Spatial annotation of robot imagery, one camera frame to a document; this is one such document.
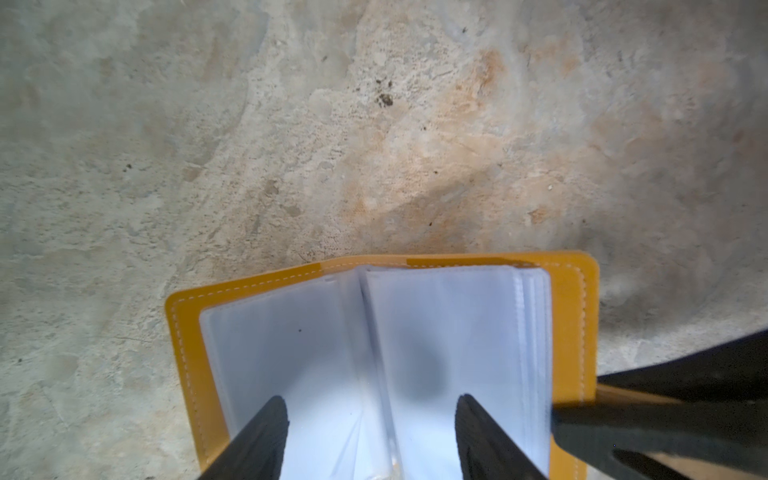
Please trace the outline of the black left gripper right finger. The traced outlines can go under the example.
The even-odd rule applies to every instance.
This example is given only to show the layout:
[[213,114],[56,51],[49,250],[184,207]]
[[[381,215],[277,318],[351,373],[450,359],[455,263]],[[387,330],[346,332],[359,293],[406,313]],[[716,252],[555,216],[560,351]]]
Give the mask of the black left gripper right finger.
[[454,424],[464,480],[546,479],[472,395],[459,397]]

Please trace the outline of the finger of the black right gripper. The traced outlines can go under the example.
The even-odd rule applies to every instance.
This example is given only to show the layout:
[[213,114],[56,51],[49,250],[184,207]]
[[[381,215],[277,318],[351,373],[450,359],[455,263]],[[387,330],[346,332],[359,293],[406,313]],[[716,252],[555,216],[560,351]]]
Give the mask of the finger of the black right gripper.
[[553,411],[556,444],[615,479],[683,479],[651,453],[767,474],[767,402],[598,404]]
[[665,363],[602,375],[598,382],[687,402],[765,400],[767,332]]

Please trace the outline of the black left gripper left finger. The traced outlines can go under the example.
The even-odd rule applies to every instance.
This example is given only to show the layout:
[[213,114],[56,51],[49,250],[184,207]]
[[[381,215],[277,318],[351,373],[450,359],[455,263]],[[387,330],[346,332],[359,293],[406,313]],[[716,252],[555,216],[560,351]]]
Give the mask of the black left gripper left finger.
[[200,480],[280,478],[288,437],[285,400],[273,396],[199,476]]

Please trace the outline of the yellow leather card holder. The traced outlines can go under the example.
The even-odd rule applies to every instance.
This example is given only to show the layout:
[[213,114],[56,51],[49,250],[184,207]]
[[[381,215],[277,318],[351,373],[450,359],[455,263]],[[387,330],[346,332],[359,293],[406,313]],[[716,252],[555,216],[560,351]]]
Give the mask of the yellow leather card holder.
[[198,460],[210,467],[277,396],[284,479],[457,479],[467,393],[545,476],[582,479],[551,410],[599,393],[598,283],[576,251],[367,255],[175,292]]

